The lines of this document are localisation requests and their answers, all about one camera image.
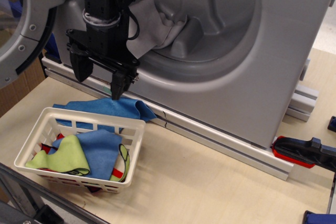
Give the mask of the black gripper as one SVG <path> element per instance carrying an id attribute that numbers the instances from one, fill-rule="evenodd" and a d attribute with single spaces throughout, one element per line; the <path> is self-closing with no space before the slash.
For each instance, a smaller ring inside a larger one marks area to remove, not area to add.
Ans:
<path id="1" fill-rule="evenodd" d="M 93 72 L 93 65 L 112 72 L 111 98 L 119 100 L 128 91 L 131 83 L 138 80 L 137 68 L 140 62 L 127 48 L 129 24 L 121 23 L 109 29 L 68 29 L 66 35 L 70 62 L 79 82 L 85 81 Z"/>

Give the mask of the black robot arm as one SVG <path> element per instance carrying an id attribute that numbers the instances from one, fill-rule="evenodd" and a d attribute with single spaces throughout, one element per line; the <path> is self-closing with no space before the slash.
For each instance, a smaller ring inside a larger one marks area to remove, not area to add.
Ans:
<path id="1" fill-rule="evenodd" d="M 137 21 L 130 11 L 135 0 L 85 0 L 82 18 L 86 30 L 69 29 L 66 35 L 70 62 L 79 82 L 86 80 L 94 65 L 112 73 L 111 97 L 120 99 L 137 78 L 140 62 L 127 48 L 127 42 L 140 33 L 136 25 L 135 34 L 129 35 L 129 21 Z"/>

